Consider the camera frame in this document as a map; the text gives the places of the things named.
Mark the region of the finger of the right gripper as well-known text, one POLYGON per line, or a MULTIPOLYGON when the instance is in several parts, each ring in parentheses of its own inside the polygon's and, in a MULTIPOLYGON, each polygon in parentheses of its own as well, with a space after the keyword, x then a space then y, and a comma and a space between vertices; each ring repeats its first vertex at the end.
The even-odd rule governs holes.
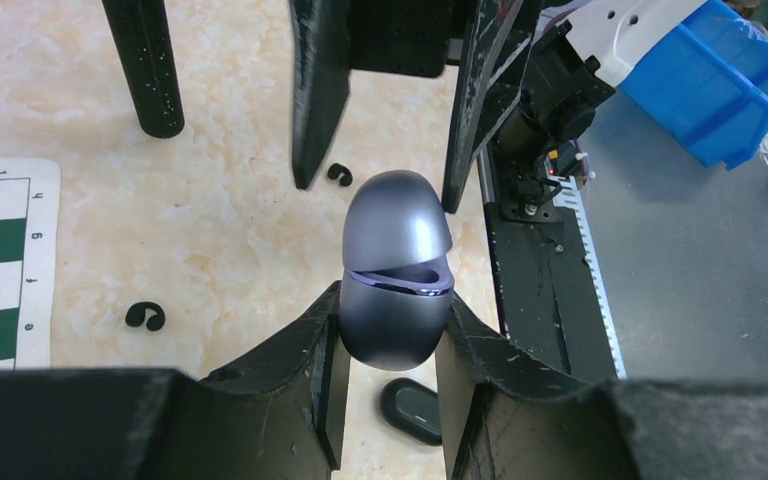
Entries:
POLYGON ((334 139, 349 95, 349 3, 289 3, 294 37, 291 170, 310 188, 334 139))
POLYGON ((442 184, 443 209, 458 211, 478 151, 519 100, 519 82, 499 82, 530 49, 537 6, 526 1, 476 1, 467 16, 458 62, 442 184))

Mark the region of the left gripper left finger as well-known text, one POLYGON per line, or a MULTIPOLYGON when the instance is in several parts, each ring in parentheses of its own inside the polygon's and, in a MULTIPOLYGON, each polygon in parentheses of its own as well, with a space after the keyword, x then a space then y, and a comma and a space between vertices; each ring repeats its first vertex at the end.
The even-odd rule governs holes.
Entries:
POLYGON ((0 370, 0 479, 327 479, 350 359, 331 284, 196 380, 167 368, 0 370))

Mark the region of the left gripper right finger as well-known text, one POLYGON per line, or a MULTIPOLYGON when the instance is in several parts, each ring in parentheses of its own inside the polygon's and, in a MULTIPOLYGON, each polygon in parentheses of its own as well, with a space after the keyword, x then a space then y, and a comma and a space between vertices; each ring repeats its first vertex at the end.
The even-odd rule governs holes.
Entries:
POLYGON ((451 304, 435 352, 451 479, 768 479, 768 383, 556 371, 451 304))

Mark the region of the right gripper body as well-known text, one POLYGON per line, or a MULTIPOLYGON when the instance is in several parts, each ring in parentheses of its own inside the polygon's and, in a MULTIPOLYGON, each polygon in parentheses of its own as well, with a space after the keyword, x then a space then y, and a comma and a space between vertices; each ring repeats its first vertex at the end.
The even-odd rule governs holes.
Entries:
POLYGON ((460 63, 475 7, 471 0, 354 0, 350 68, 436 78, 460 63))

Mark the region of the lavender earbud charging case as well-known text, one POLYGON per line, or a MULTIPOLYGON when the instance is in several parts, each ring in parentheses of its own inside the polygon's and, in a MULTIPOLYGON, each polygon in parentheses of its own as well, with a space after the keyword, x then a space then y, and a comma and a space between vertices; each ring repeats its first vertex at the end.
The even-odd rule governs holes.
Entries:
POLYGON ((444 210, 420 174, 367 180, 347 211, 338 326, 350 355, 385 371, 424 363, 438 345, 454 293, 444 210))

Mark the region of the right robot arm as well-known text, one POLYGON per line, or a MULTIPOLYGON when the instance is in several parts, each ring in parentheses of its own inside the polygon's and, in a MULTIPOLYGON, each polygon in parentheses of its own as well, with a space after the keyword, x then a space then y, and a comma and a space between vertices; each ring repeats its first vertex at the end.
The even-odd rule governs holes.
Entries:
POLYGON ((354 70, 436 78, 458 69, 442 204, 455 212, 475 157, 496 143, 518 169, 578 138, 639 61, 696 1, 293 1, 291 172, 311 185, 354 70))

